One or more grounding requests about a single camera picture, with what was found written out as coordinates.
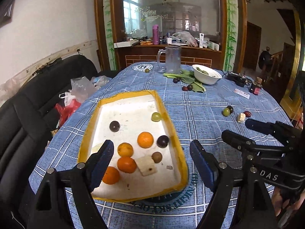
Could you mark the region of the smaller orange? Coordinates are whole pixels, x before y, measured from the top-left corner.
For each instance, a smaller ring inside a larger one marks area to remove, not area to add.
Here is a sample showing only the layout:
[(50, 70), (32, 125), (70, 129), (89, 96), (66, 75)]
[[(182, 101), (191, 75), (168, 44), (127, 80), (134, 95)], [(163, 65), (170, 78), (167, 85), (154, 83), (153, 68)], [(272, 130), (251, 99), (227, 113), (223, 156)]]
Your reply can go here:
[(120, 173), (118, 169), (113, 166), (108, 166), (106, 172), (102, 178), (102, 182), (107, 185), (113, 185), (119, 182), (120, 180)]

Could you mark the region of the small orange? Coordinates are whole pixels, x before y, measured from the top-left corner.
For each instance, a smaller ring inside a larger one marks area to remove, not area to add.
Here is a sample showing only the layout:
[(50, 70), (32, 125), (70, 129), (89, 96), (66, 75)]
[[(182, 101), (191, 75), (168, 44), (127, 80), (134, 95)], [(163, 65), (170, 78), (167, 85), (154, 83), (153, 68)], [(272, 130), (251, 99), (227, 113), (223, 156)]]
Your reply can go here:
[(117, 152), (121, 157), (132, 157), (134, 153), (132, 145), (126, 142), (119, 144)]

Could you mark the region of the dark plum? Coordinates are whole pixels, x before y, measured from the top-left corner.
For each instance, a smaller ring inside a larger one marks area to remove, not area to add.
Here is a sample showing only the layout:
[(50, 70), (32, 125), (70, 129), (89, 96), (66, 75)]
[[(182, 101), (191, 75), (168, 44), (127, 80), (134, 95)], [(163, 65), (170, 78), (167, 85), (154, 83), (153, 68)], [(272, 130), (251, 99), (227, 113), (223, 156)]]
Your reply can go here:
[(230, 113), (232, 114), (233, 111), (234, 111), (233, 107), (232, 106), (227, 106), (227, 108), (229, 109)]
[(169, 137), (166, 135), (162, 135), (157, 139), (157, 146), (160, 148), (166, 148), (169, 143)]
[(109, 125), (109, 129), (112, 131), (112, 132), (118, 132), (119, 129), (120, 129), (120, 124), (118, 121), (114, 120), (110, 123)]

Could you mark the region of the brown kiwi fruit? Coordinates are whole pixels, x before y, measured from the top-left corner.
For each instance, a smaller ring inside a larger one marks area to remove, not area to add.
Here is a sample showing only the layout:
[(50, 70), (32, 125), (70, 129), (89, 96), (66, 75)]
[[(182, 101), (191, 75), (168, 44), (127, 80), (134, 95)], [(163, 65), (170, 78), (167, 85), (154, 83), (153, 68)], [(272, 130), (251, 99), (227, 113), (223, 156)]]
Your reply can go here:
[(162, 161), (162, 158), (163, 158), (163, 156), (162, 156), (162, 154), (161, 154), (160, 152), (154, 152), (154, 153), (152, 154), (152, 159), (153, 159), (154, 163), (159, 163), (159, 162), (161, 162), (161, 161)]

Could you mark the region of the large orange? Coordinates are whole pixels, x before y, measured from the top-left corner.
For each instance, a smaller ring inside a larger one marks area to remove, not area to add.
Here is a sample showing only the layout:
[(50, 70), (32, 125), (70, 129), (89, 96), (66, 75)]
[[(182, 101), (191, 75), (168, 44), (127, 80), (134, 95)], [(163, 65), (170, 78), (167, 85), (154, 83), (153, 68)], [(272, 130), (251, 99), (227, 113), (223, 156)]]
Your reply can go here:
[(150, 148), (153, 142), (153, 135), (149, 132), (141, 132), (137, 137), (137, 143), (141, 148)]

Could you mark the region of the green grape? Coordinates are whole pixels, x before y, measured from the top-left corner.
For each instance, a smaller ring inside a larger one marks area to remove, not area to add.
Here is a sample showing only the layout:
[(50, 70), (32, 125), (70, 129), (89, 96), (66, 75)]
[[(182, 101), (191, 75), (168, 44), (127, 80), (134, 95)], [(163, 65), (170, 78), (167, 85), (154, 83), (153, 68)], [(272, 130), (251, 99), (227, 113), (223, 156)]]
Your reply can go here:
[(222, 111), (222, 114), (223, 114), (223, 116), (228, 117), (228, 116), (230, 116), (231, 111), (230, 111), (229, 108), (224, 108), (223, 111)]
[(152, 120), (153, 122), (159, 122), (160, 120), (162, 120), (162, 116), (161, 116), (161, 114), (158, 113), (158, 112), (153, 112), (153, 113), (152, 113), (152, 116), (151, 116), (151, 120)]

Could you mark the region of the red date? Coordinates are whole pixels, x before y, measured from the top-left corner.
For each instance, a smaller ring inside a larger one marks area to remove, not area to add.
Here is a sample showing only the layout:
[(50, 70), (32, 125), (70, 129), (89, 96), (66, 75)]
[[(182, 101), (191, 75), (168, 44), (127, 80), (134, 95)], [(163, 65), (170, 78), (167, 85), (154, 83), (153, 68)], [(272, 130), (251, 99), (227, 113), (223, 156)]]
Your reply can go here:
[(244, 111), (244, 114), (247, 118), (251, 117), (251, 115), (252, 115), (251, 112), (249, 112), (249, 111)]

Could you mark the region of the black power adapter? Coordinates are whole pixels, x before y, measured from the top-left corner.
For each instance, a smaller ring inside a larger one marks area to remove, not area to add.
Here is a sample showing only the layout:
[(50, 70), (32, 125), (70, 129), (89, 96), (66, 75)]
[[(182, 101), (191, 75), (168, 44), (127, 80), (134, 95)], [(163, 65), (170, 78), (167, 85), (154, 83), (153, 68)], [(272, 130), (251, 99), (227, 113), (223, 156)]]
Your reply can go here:
[(247, 78), (242, 74), (236, 74), (233, 72), (229, 72), (226, 75), (226, 78), (230, 81), (233, 81), (237, 86), (244, 87), (247, 84)]

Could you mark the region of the foam chunk in tray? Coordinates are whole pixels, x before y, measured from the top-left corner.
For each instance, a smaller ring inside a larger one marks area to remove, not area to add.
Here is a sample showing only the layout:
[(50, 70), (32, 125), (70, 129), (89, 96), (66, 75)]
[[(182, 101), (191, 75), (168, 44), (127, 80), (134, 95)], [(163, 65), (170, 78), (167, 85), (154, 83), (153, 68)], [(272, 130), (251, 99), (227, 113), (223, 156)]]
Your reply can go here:
[(135, 163), (142, 176), (148, 176), (157, 173), (155, 162), (151, 156), (137, 158), (135, 159)]

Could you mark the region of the white foam tray yellow rim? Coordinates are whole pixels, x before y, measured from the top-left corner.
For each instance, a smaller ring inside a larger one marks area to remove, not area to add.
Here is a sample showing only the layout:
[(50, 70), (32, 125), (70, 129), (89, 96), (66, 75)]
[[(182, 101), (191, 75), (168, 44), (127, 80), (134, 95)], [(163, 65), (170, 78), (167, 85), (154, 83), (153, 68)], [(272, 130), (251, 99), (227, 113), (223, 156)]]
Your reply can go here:
[[(153, 112), (160, 113), (162, 120), (153, 122)], [(120, 124), (118, 132), (109, 129), (114, 120)], [(138, 145), (137, 137), (141, 132), (153, 135), (152, 147), (141, 148)], [(157, 146), (157, 139), (162, 135), (169, 137), (166, 148)], [(107, 139), (114, 144), (109, 166), (117, 167), (120, 158), (117, 148), (124, 142), (132, 145), (134, 153), (131, 158), (134, 160), (152, 156), (154, 152), (160, 152), (163, 158), (161, 162), (155, 163), (157, 173), (142, 176), (138, 168), (132, 174), (120, 171), (119, 182), (113, 185), (101, 182), (92, 191), (93, 198), (127, 203), (178, 192), (187, 186), (189, 177), (184, 151), (167, 110), (155, 90), (119, 93), (100, 100), (83, 136), (78, 162), (86, 162)]]

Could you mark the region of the red plastic bag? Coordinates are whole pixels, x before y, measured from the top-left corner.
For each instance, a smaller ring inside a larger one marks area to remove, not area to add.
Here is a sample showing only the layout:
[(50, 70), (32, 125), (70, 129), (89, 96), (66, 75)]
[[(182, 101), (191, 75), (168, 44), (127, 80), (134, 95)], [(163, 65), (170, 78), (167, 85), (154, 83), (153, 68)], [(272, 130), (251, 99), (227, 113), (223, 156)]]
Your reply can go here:
[(67, 106), (56, 104), (55, 108), (59, 113), (59, 126), (61, 127), (66, 120), (81, 106), (81, 103), (76, 99), (72, 99), (71, 103)]

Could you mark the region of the white bowl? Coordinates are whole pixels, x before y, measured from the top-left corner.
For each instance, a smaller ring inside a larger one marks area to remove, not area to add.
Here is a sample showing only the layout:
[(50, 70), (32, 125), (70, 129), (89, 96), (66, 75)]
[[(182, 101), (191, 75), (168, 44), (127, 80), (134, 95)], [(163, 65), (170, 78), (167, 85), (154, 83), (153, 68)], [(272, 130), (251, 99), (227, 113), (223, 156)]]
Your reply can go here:
[(217, 71), (203, 65), (192, 65), (195, 78), (203, 84), (214, 85), (222, 76)]

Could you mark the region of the black leather sofa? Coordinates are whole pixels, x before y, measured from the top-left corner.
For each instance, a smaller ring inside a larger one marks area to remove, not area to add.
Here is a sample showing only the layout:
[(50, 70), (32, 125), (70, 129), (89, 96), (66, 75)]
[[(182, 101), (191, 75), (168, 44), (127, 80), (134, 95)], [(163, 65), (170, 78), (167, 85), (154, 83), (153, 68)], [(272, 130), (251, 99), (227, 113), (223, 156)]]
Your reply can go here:
[(59, 120), (55, 105), (77, 77), (98, 76), (83, 55), (57, 59), (1, 106), (1, 203), (19, 208), (28, 178)]

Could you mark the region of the dark cherry upper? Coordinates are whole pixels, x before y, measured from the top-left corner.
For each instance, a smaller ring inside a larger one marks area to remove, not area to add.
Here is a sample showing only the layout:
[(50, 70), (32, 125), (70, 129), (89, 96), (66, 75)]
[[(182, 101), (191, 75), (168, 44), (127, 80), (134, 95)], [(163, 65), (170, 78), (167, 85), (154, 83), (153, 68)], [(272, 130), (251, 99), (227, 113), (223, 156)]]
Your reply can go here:
[(173, 82), (174, 82), (174, 83), (178, 83), (179, 81), (180, 81), (180, 78), (174, 78), (174, 79), (173, 79)]

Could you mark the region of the clear plastic pitcher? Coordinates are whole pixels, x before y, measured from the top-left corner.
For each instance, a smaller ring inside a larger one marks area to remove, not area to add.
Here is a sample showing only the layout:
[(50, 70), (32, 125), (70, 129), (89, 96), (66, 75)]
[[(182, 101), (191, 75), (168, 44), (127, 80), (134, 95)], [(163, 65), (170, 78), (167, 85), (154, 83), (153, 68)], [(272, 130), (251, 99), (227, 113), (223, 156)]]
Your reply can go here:
[[(165, 64), (160, 64), (161, 55), (165, 55)], [(181, 48), (168, 46), (160, 49), (157, 54), (157, 72), (178, 74), (181, 70)]]

